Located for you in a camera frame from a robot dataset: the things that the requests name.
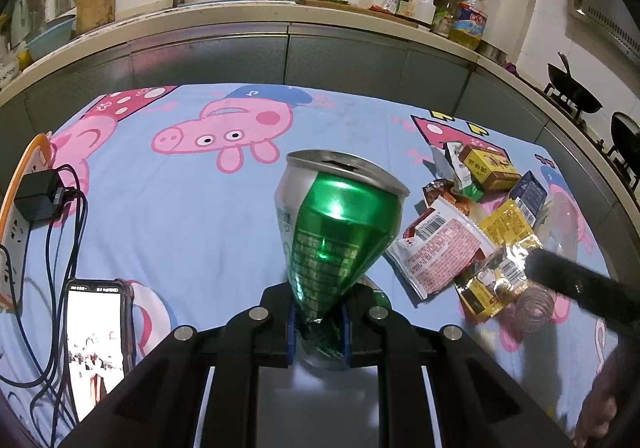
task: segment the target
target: phone screen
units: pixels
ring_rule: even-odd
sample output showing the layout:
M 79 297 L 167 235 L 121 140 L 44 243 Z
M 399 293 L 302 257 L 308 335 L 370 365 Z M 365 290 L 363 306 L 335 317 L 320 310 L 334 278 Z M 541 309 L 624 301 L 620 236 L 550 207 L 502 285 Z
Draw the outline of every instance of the phone screen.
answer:
M 121 289 L 71 284 L 66 308 L 69 375 L 82 420 L 122 378 Z

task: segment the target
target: gray cabinet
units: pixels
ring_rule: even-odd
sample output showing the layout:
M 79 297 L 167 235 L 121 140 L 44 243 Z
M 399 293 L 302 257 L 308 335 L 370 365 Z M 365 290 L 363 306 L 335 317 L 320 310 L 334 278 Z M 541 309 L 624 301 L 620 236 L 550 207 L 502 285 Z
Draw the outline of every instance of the gray cabinet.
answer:
M 394 99 L 406 43 L 343 28 L 292 24 L 285 83 Z
M 242 31 L 251 28 L 254 28 L 251 35 L 243 35 L 239 30 L 234 33 L 233 29 L 227 28 L 226 36 L 211 36 L 208 32 L 205 38 L 195 39 L 189 35 L 192 40 L 185 41 L 180 32 L 172 32 L 161 37 L 164 42 L 159 44 L 156 37 L 132 42 L 131 62 L 136 86 L 282 83 L 287 52 L 286 25 L 280 34 L 264 32 L 263 28 L 254 25 Z
M 454 116 L 529 142 L 548 122 L 529 99 L 481 69 L 471 74 Z
M 554 123 L 549 122 L 536 143 L 556 162 L 589 226 L 595 228 L 617 198 L 587 157 Z
M 593 229 L 593 235 L 612 278 L 640 291 L 640 237 L 619 202 Z
M 470 75 L 470 63 L 439 50 L 410 44 L 395 102 L 452 115 Z
M 36 133 L 57 131 L 100 94 L 135 87 L 126 46 L 88 56 L 26 89 L 26 107 Z
M 6 193 L 24 149 L 35 135 L 24 99 L 22 92 L 0 107 L 0 195 Z

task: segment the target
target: black frying pan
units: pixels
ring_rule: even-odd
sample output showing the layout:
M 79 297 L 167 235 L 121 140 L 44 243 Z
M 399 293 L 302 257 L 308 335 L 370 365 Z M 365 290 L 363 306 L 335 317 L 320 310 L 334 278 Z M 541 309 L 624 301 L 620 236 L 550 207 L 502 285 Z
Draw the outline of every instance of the black frying pan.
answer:
M 615 112 L 611 118 L 611 139 L 622 159 L 640 176 L 640 126 L 626 114 Z
M 562 96 L 566 96 L 578 110 L 586 113 L 596 113 L 602 109 L 602 104 L 596 97 L 585 89 L 579 82 L 571 77 L 569 61 L 564 54 L 558 53 L 564 64 L 566 72 L 553 64 L 547 64 L 549 68 L 549 80 Z

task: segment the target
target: wooden board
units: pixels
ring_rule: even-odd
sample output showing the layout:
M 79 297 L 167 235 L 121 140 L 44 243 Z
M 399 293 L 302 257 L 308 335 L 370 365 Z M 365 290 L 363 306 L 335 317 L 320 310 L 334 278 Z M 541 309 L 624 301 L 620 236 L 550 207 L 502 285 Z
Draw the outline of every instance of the wooden board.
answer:
M 76 0 L 76 35 L 109 24 L 115 20 L 116 0 Z
M 406 21 L 401 19 L 400 17 L 396 17 L 390 14 L 385 14 L 381 12 L 374 12 L 372 10 L 365 10 L 364 8 L 356 8 L 355 6 L 349 6 L 348 4 L 340 4 L 340 3 L 332 3 L 330 1 L 316 1 L 316 0 L 299 0 L 296 1 L 299 4 L 304 6 L 316 6 L 317 8 L 331 8 L 333 10 L 342 10 L 345 12 L 352 12 L 362 15 L 368 15 L 371 17 L 377 17 L 379 19 L 385 19 L 387 21 L 397 22 L 398 24 L 404 24 L 405 26 L 410 26 L 412 28 L 418 28 L 419 24 L 417 22 Z
M 22 278 L 24 276 L 24 260 L 27 252 L 27 241 L 31 224 L 22 217 L 14 204 L 15 193 L 22 177 L 30 172 L 51 168 L 51 146 L 47 136 L 39 134 L 24 151 L 14 176 L 11 178 L 6 196 L 0 207 L 0 243 L 11 256 L 12 277 L 14 279 L 15 300 L 22 299 Z M 8 278 L 8 263 L 4 251 L 0 250 L 0 309 L 12 311 L 11 289 Z

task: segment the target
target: barcode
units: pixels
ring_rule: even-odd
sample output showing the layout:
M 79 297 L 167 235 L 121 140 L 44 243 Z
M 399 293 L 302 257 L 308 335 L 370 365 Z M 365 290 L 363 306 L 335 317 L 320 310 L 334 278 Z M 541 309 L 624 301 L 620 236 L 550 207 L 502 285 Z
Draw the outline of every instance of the barcode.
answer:
M 524 218 L 527 220 L 527 223 L 529 223 L 529 226 L 533 226 L 533 223 L 536 222 L 536 217 L 533 215 L 533 213 L 531 213 L 529 207 L 524 204 L 520 197 L 516 199 L 516 206 L 518 207 L 518 210 L 522 212 L 522 215 L 524 215 Z
M 511 282 L 511 285 L 516 285 L 521 278 L 524 278 L 524 273 L 511 259 L 504 259 L 498 269 L 500 269 L 502 276 Z
M 425 241 L 440 228 L 442 228 L 446 223 L 447 221 L 444 219 L 444 217 L 436 214 L 418 224 L 415 228 L 415 233 L 418 235 L 418 237 Z

